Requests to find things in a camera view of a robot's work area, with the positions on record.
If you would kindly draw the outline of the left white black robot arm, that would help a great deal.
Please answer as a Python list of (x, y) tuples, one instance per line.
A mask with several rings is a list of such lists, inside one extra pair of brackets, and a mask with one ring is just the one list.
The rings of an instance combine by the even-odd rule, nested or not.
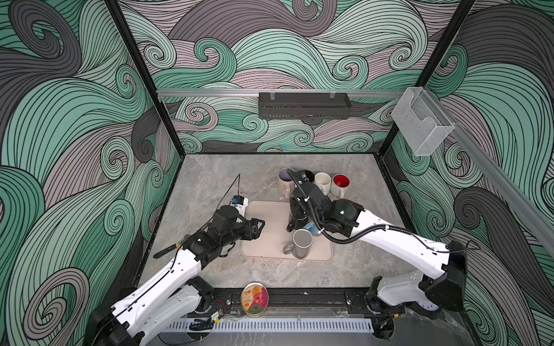
[(99, 306), (90, 314), (84, 345), (147, 345), (180, 317), (206, 311), (214, 289), (200, 272), (221, 257), (225, 246), (258, 239), (264, 226), (265, 221), (247, 220), (233, 206), (220, 207), (156, 275), (114, 305)]

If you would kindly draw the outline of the cream mug red inside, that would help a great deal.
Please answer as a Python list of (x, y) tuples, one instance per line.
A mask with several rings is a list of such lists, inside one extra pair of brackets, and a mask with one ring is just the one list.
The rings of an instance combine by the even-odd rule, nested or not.
[(351, 180), (344, 174), (336, 174), (332, 178), (330, 192), (339, 199), (345, 198), (346, 192), (351, 185)]

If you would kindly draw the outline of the pink upside-down mug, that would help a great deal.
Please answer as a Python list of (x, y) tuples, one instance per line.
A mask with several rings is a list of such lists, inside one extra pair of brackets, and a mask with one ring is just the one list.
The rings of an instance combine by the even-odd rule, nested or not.
[(278, 172), (278, 188), (281, 194), (289, 199), (295, 189), (294, 180), (290, 177), (287, 169), (282, 169)]

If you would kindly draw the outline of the grey upside-down mug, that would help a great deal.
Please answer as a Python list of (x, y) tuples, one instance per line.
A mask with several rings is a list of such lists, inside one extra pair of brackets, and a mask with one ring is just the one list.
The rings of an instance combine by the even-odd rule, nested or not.
[(309, 255), (312, 244), (313, 235), (307, 229), (297, 229), (292, 235), (291, 242), (284, 246), (283, 253), (303, 260)]

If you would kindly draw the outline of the black mug white base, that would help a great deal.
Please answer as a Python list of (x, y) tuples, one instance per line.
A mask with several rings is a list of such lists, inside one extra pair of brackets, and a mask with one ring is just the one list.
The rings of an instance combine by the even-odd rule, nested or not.
[(300, 177), (305, 182), (313, 183), (315, 181), (315, 174), (310, 170), (301, 170)]

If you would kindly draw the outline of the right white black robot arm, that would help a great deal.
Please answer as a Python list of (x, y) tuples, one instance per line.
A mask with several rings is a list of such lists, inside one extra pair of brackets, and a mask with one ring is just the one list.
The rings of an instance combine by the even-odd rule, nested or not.
[(379, 218), (362, 205), (330, 200), (305, 174), (288, 169), (298, 205), (317, 233), (337, 245), (365, 242), (407, 262), (414, 271), (394, 278), (376, 277), (369, 291), (383, 306), (415, 303), (425, 311), (464, 309), (468, 245), (418, 236)]

